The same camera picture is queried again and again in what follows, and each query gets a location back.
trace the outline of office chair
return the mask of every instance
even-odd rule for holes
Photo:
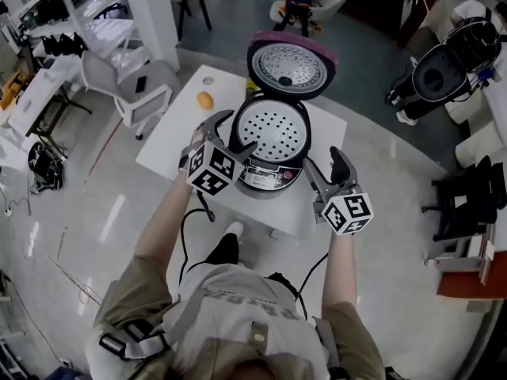
[[[421,211],[440,211],[438,232],[434,241],[483,234],[487,224],[497,221],[497,210],[507,205],[507,191],[503,164],[491,166],[489,156],[462,176],[432,181],[436,187],[436,206],[422,207]],[[456,197],[466,197],[466,203],[456,206]]]
[[[114,99],[126,127],[138,127],[135,132],[138,140],[143,139],[143,129],[152,118],[162,118],[170,98],[175,98],[181,88],[176,74],[163,60],[149,62],[119,80],[111,63],[91,51],[84,51],[81,72],[86,88]],[[136,93],[140,78],[146,78],[145,86],[143,91]]]

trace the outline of floor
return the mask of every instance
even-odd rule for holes
[[[180,51],[180,57],[183,82],[201,63],[246,72],[244,64],[205,54]],[[0,213],[0,268],[13,280],[33,319],[10,287],[13,303],[2,307],[4,325],[26,332],[10,346],[40,378],[58,363],[33,322],[58,358],[70,359],[85,370],[83,348],[98,308],[53,261],[103,296],[127,265],[141,230],[169,187],[165,179],[135,163],[143,143],[134,139],[133,130],[118,127],[120,118],[112,100],[93,92],[75,99],[91,108],[93,115],[68,112],[55,131],[56,140],[70,151],[64,188],[30,196],[31,215],[25,202],[13,205],[9,219]],[[444,170],[405,140],[344,105],[324,97],[314,103],[348,122],[342,149],[356,166],[375,209],[368,228],[354,237],[359,313],[386,366],[412,380],[449,379],[463,361],[482,315],[466,312],[465,301],[437,296],[440,274],[422,263],[435,250],[431,237],[437,216],[423,215],[420,206],[431,203],[429,182],[443,176]],[[0,187],[9,201],[19,200],[26,194],[26,154],[5,137],[1,146]],[[193,199],[190,207],[196,205]],[[236,219],[210,205],[217,217],[213,225],[202,215],[187,222],[191,263],[204,259]],[[309,241],[275,240],[267,227],[245,222],[241,258],[246,265],[265,275],[283,272],[296,287],[328,246],[326,226]],[[181,262],[178,243],[167,275],[174,294]],[[321,266],[303,292],[310,316],[319,311],[323,276]]]
[[[257,31],[273,29],[269,8],[275,0],[205,0],[213,30],[206,28],[197,0],[184,20],[182,48],[219,58],[246,61],[246,49]],[[174,6],[176,21],[179,7]],[[396,79],[410,71],[409,54],[368,25],[337,13],[316,39],[339,56],[337,76],[324,96],[366,116],[395,133],[447,170],[456,168],[454,147],[467,137],[443,108],[408,127],[395,118],[397,109],[384,104]]]

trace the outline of white sneaker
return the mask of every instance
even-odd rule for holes
[[[415,124],[417,124],[417,120],[412,120],[411,118],[409,118],[408,115],[405,114],[405,110],[398,111],[396,113],[396,118],[398,119],[398,121],[400,123],[408,124],[411,127],[413,127]]]
[[[402,100],[402,98],[396,94],[396,90],[394,90],[394,89],[391,90],[391,92],[389,93],[389,95],[387,96],[387,99],[386,99],[387,103],[389,103],[391,105],[396,105],[401,100]]]
[[[243,223],[236,221],[229,225],[229,227],[225,231],[225,234],[234,234],[236,235],[236,237],[239,238],[243,233],[243,228],[244,228]]]

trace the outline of white shelf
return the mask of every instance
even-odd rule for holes
[[[76,14],[80,19],[93,20],[103,10],[120,1],[121,0],[86,0],[76,9]]]
[[[45,24],[34,29],[29,29],[26,31],[26,35],[31,36],[32,38],[40,38],[42,36],[61,35],[73,32],[74,26],[72,25],[72,22],[69,19],[66,19],[65,21],[57,22],[56,24]]]
[[[24,16],[38,2],[40,2],[40,0],[28,0],[22,7],[14,11],[14,13],[10,14],[10,17],[18,20],[20,17]]]
[[[133,20],[104,19],[90,21],[84,26],[84,31],[87,33],[91,43],[91,46],[88,48],[100,56],[106,57],[125,41],[128,35],[132,32],[133,28]],[[71,36],[74,33],[74,28],[72,27],[70,21],[64,21],[63,25],[61,23],[55,25],[43,25],[42,27],[37,27],[33,31],[36,31],[35,34],[37,36],[59,36],[65,33]],[[33,50],[33,54],[35,56],[43,56],[55,59],[62,57],[61,55],[47,55],[44,51],[44,45],[42,42],[37,44]]]

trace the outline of gray chair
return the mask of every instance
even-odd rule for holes
[[[347,0],[311,0],[311,20],[322,23],[329,20]],[[282,24],[284,17],[280,14],[279,8],[285,3],[284,0],[277,0],[271,5],[269,17],[277,24]],[[292,26],[301,29],[301,21],[296,20]]]
[[[116,68],[93,52],[84,51],[81,58],[82,78],[88,89],[108,94],[114,99],[126,127],[137,127],[135,138],[143,139],[143,129],[154,117],[161,118],[181,86],[176,74],[163,60],[150,62],[121,82]],[[136,93],[138,79],[146,76],[144,91]]]

